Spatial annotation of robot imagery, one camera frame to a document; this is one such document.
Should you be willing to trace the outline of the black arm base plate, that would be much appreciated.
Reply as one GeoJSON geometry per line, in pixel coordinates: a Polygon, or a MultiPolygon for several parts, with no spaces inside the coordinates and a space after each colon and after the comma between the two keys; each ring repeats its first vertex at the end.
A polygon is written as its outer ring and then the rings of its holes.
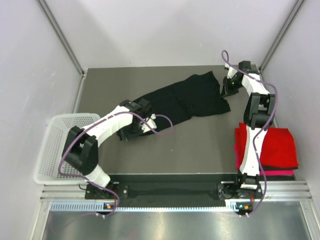
{"type": "Polygon", "coordinates": [[[259,199],[263,189],[240,189],[235,173],[112,174],[107,188],[120,207],[221,207],[225,200],[259,199]]]}

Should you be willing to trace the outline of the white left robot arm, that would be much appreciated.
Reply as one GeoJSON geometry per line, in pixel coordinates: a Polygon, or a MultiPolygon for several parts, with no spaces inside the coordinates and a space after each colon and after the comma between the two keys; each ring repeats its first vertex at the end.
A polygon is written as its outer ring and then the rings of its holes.
{"type": "Polygon", "coordinates": [[[116,108],[94,123],[84,127],[72,127],[64,144],[61,162],[68,163],[80,173],[80,178],[96,184],[96,192],[109,198],[114,191],[111,178],[99,166],[99,147],[112,135],[121,141],[157,128],[153,108],[149,101],[124,100],[116,108]]]}

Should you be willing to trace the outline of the black t shirt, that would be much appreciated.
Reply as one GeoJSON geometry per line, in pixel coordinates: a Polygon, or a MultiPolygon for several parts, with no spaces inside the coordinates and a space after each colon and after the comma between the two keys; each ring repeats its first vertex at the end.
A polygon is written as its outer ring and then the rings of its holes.
{"type": "Polygon", "coordinates": [[[134,100],[145,99],[151,103],[156,117],[156,131],[168,129],[190,120],[192,117],[208,117],[231,111],[227,100],[220,94],[220,84],[212,71],[193,74],[183,81],[173,83],[142,95],[134,100]]]}

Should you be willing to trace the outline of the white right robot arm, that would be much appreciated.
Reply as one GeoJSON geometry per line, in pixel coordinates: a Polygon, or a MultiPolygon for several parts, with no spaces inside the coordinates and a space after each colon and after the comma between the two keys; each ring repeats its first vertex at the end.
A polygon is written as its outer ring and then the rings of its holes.
{"type": "Polygon", "coordinates": [[[238,180],[233,185],[234,194],[245,198],[259,185],[262,146],[268,128],[273,124],[277,101],[276,95],[265,88],[259,73],[252,70],[250,61],[242,61],[238,67],[225,63],[224,68],[227,75],[223,79],[221,96],[235,95],[240,88],[244,88],[249,96],[243,114],[246,131],[244,156],[238,180]]]}

